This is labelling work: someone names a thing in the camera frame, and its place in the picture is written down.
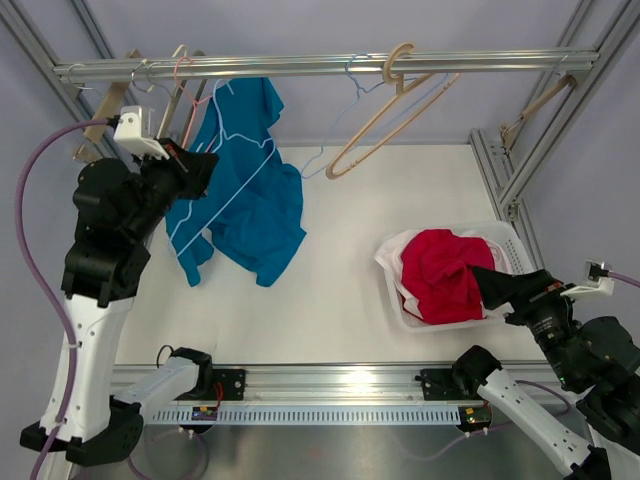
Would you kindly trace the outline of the magenta t shirt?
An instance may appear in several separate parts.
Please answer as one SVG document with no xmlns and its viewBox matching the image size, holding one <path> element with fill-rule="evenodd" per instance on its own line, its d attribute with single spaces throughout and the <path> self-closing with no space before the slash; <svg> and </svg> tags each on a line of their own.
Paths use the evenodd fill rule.
<svg viewBox="0 0 640 480">
<path fill-rule="evenodd" d="M 448 229 L 424 230 L 401 253 L 401 284 L 417 299 L 422 320 L 446 325 L 484 317 L 472 269 L 492 270 L 494 257 L 477 237 L 459 237 Z"/>
</svg>

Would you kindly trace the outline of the white t shirt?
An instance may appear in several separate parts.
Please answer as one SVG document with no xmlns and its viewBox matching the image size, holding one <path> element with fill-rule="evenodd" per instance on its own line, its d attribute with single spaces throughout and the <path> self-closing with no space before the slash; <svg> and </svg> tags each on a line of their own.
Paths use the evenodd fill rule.
<svg viewBox="0 0 640 480">
<path fill-rule="evenodd" d="M 473 266 L 513 272 L 504 248 L 475 230 L 406 230 L 385 240 L 375 260 L 391 275 L 402 310 L 424 325 L 486 317 Z"/>
</svg>

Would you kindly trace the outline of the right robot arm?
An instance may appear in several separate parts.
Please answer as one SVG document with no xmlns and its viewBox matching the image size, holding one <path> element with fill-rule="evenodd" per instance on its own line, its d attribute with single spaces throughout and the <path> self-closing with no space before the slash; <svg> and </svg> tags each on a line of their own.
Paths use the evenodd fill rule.
<svg viewBox="0 0 640 480">
<path fill-rule="evenodd" d="M 577 395 L 575 407 L 593 439 L 566 428 L 481 346 L 454 362 L 454 389 L 497 407 L 566 479 L 638 478 L 639 348 L 614 316 L 585 323 L 573 317 L 577 297 L 611 295 L 615 281 L 630 283 L 631 278 L 596 262 L 588 263 L 584 285 L 565 284 L 546 270 L 509 275 L 475 267 L 472 273 L 483 305 L 510 306 L 506 323 L 528 328 L 561 388 Z"/>
</svg>

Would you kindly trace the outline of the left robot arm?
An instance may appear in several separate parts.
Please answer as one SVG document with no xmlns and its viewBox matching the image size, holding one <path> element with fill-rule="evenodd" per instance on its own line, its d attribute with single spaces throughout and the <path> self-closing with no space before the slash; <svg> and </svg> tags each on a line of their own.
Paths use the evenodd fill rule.
<svg viewBox="0 0 640 480">
<path fill-rule="evenodd" d="M 147 242 L 176 201 L 206 195 L 219 162 L 214 153 L 189 152 L 172 141 L 162 149 L 162 158 L 141 159 L 139 172 L 103 158 L 79 173 L 74 243 L 61 282 L 62 318 L 70 330 L 50 405 L 22 430 L 23 447 L 62 452 L 83 467 L 117 463 L 164 405 L 216 391 L 211 356 L 186 347 L 123 392 L 111 391 L 123 325 L 151 258 Z"/>
</svg>

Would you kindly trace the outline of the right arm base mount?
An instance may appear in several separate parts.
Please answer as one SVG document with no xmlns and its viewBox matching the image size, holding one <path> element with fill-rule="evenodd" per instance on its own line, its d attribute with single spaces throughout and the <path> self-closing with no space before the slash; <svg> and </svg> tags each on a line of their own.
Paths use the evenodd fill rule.
<svg viewBox="0 0 640 480">
<path fill-rule="evenodd" d="M 494 371 L 501 367 L 463 369 L 425 368 L 414 380 L 420 384 L 424 400 L 472 400 L 483 401 L 478 393 L 481 385 L 487 384 L 487 379 Z"/>
</svg>

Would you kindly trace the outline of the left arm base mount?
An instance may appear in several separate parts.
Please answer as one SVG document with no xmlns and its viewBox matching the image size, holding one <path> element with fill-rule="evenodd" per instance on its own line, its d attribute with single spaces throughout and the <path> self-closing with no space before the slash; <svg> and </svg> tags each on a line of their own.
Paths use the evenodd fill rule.
<svg viewBox="0 0 640 480">
<path fill-rule="evenodd" d="M 201 400 L 239 402 L 244 400 L 246 371 L 215 367 L 204 376 Z"/>
</svg>

